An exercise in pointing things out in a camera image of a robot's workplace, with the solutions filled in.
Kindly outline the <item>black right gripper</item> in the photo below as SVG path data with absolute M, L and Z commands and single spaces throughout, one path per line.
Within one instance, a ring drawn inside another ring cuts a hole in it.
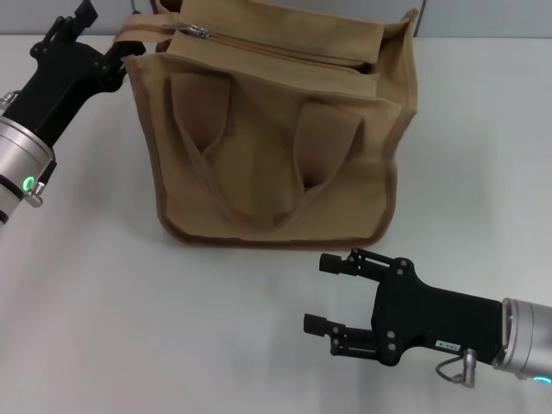
M 502 348 L 502 304 L 426 285 L 413 263 L 353 248 L 342 259 L 322 254 L 319 270 L 378 283 L 371 329 L 357 329 L 325 317 L 304 315 L 304 333 L 328 336 L 334 356 L 398 365 L 415 347 L 459 355 L 471 348 L 478 361 L 491 364 Z

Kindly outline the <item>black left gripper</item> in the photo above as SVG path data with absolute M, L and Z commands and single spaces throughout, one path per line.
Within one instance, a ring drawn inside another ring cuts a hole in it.
M 34 75 L 3 113 L 48 146 L 63 135 L 89 98 L 120 89 L 126 57 L 146 52 L 139 41 L 115 42 L 107 53 L 76 42 L 97 17 L 91 1 L 85 0 L 73 16 L 59 16 L 54 21 L 43 42 L 31 48 L 30 54 L 37 60 Z

